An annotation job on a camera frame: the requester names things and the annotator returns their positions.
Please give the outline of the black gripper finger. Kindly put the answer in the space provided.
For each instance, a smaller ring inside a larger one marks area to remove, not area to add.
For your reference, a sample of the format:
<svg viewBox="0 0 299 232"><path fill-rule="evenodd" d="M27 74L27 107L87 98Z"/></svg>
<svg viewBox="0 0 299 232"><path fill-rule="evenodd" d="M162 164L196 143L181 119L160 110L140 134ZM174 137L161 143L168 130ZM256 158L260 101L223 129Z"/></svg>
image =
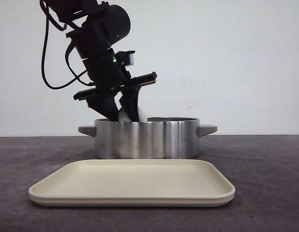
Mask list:
<svg viewBox="0 0 299 232"><path fill-rule="evenodd" d="M111 121L118 121L118 108L114 97L90 97L86 99L88 107Z"/></svg>
<svg viewBox="0 0 299 232"><path fill-rule="evenodd" d="M123 121L129 118L130 121L140 121L138 110L138 95L140 87L131 87L122 91L122 97L119 102L121 108L118 112L118 120Z"/></svg>

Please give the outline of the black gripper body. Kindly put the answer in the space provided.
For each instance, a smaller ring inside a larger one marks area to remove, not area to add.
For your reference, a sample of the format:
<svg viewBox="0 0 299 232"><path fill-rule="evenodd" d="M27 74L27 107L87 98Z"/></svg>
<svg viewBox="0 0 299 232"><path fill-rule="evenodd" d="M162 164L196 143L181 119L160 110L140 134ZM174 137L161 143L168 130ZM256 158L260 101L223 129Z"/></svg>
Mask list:
<svg viewBox="0 0 299 232"><path fill-rule="evenodd" d="M94 96L115 96L127 88L153 84L157 78L155 72L132 78L126 66L119 63L116 53L111 48L102 56L84 59L83 63L95 88L77 92L73 98L79 101Z"/></svg>

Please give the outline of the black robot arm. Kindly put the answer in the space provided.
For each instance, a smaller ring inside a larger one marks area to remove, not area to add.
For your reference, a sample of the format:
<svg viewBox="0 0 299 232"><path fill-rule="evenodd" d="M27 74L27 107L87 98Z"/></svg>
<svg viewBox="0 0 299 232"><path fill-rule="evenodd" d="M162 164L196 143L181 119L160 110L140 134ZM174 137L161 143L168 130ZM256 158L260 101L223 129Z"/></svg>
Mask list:
<svg viewBox="0 0 299 232"><path fill-rule="evenodd" d="M131 77L127 66L134 64L134 51L115 53L112 45L126 37L130 31L130 18L118 5L95 0L41 0L39 2L46 16L45 29L53 24L64 31L67 26L72 31L66 33L71 42L65 52L65 61L76 49L91 80L90 89L79 91L75 100L85 100L88 107L111 121L118 121L119 110L114 101L118 92L119 102L133 122L140 120L138 94L142 86L155 83L155 72Z"/></svg>

